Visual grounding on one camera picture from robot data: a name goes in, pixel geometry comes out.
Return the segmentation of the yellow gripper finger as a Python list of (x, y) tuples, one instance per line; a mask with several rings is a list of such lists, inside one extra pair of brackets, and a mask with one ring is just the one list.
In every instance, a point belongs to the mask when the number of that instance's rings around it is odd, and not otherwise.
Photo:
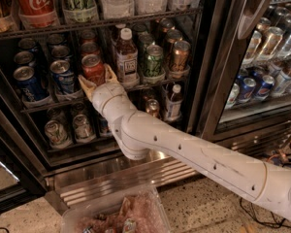
[(93, 97), (93, 92), (96, 90), (97, 85), (87, 80), (83, 75), (78, 75), (78, 80), (81, 85), (81, 89), (85, 93), (88, 100), (91, 101)]
[(104, 68), (105, 68), (105, 82), (118, 83), (117, 76), (114, 73), (112, 67), (109, 64), (105, 63)]

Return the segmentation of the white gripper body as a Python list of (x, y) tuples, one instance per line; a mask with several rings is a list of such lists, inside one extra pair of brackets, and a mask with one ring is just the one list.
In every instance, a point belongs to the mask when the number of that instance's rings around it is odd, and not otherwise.
[(93, 107), (101, 114), (109, 102), (122, 103), (127, 94), (120, 83), (104, 83), (92, 92), (91, 98)]

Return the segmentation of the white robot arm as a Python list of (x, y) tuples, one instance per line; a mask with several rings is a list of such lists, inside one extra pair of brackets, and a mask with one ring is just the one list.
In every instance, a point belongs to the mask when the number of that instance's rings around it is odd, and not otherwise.
[(109, 65), (98, 85), (79, 76), (94, 109), (108, 122), (123, 154), (141, 160), (161, 151), (241, 198), (291, 221), (291, 169), (255, 159), (175, 129), (138, 110)]

